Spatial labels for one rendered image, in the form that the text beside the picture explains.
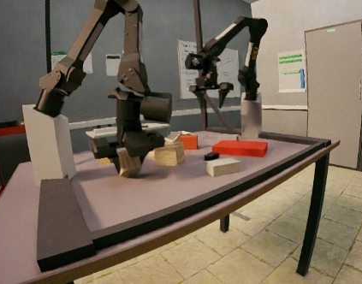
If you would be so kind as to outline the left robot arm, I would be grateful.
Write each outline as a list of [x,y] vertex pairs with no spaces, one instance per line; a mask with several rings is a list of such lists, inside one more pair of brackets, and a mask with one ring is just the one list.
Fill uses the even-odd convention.
[[[245,28],[246,25],[249,26],[250,41],[246,53],[245,65],[243,69],[239,69],[237,77],[241,85],[245,87],[246,95],[244,100],[257,101],[257,89],[260,87],[260,84],[256,81],[254,68],[261,38],[265,35],[268,28],[268,22],[265,18],[238,17],[237,20],[219,36],[206,42],[204,48],[198,54],[188,53],[185,60],[185,67],[191,70],[203,69],[204,71],[217,71],[217,62],[221,61],[219,56],[225,50],[227,43]],[[201,77],[195,79],[197,86],[206,86],[210,83],[215,84],[215,80],[213,80],[214,76],[212,72],[209,72],[207,76],[203,73]]]

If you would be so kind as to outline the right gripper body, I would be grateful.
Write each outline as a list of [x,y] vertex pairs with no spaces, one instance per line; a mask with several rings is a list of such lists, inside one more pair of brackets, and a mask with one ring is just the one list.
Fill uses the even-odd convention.
[[[91,149],[94,157],[96,159],[100,159],[115,156],[116,149],[125,147],[120,145],[120,134],[122,132],[122,128],[128,126],[128,129],[135,129],[137,124],[142,125],[139,119],[133,121],[124,121],[116,118],[116,131],[118,133],[117,141],[108,142],[106,138],[93,139],[91,141]],[[157,130],[146,132],[155,132],[157,135],[157,143],[154,148],[164,147],[165,139],[162,134],[160,134]]]

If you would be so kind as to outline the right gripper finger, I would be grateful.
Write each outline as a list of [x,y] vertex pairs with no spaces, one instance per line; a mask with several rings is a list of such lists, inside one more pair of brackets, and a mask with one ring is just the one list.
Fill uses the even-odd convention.
[[115,156],[110,156],[110,157],[107,157],[108,159],[112,159],[115,167],[116,167],[116,171],[118,174],[120,174],[120,165],[119,165],[119,155],[116,153]]
[[[154,148],[149,149],[148,153],[149,153],[150,151],[154,151]],[[145,155],[145,156],[146,156],[146,155]],[[139,159],[140,159],[141,165],[142,165],[142,163],[144,162],[145,156],[139,156]]]

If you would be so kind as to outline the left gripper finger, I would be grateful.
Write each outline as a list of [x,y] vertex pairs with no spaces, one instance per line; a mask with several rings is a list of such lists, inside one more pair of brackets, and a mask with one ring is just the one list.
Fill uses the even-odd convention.
[[204,99],[205,99],[205,94],[203,92],[192,92],[192,94],[195,94],[198,101],[199,101],[199,104],[200,104],[200,107],[201,109],[204,108]]
[[219,93],[219,109],[221,109],[223,106],[224,99],[228,95],[229,91],[219,90],[218,93]]

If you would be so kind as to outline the white rectangular block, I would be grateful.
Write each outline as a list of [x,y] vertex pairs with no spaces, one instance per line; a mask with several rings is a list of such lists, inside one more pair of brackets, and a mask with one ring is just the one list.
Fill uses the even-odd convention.
[[240,172],[240,162],[229,157],[205,162],[206,172],[212,177]]

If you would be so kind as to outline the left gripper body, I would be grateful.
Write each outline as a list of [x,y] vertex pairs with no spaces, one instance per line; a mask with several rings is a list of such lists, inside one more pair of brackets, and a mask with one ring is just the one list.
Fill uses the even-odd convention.
[[[229,83],[229,82],[221,82],[220,84],[217,84],[217,76],[218,76],[218,73],[216,70],[205,70],[204,73],[205,75],[208,74],[209,72],[212,72],[213,76],[214,76],[214,80],[215,80],[215,84],[208,84],[206,86],[196,86],[196,85],[193,85],[193,86],[189,86],[188,87],[188,91],[189,92],[202,92],[202,90],[216,90],[216,89],[220,89],[220,90],[226,90],[226,91],[231,91],[231,90],[234,90],[234,85],[232,83]],[[215,86],[212,87],[212,86]],[[220,87],[221,88],[220,88]],[[202,89],[201,89],[202,88]],[[230,89],[230,90],[229,90]]]

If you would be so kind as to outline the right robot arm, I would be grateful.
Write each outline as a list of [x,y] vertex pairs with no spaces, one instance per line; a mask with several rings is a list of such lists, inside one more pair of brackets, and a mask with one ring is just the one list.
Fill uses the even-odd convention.
[[[94,10],[68,55],[59,61],[49,74],[39,79],[42,91],[33,109],[53,118],[61,114],[65,96],[69,97],[77,90],[86,77],[83,64],[98,36],[108,20],[120,12],[125,15],[125,31],[124,53],[117,78],[123,86],[144,97],[123,91],[120,87],[115,88],[108,98],[116,99],[116,117],[133,121],[143,115],[148,121],[169,123],[172,115],[172,94],[151,92],[147,85],[147,72],[142,56],[143,10],[135,0],[95,0]],[[155,132],[143,133],[141,124],[137,124],[135,129],[128,129],[128,126],[122,128],[120,145],[125,146],[130,157],[147,155],[156,143]]]

